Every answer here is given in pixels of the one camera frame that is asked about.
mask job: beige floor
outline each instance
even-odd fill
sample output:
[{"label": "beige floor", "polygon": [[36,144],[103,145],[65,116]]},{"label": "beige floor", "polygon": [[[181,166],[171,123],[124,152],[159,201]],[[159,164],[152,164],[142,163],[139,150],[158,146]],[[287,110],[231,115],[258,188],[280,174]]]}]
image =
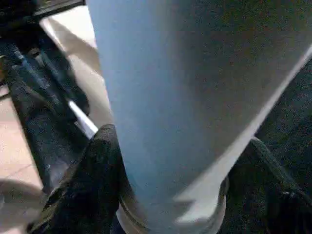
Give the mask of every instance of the beige floor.
[{"label": "beige floor", "polygon": [[[6,92],[5,87],[0,88],[0,96]],[[0,101],[0,157],[0,179],[15,179],[42,187],[10,98]],[[16,227],[5,233],[20,234],[21,231]]]}]

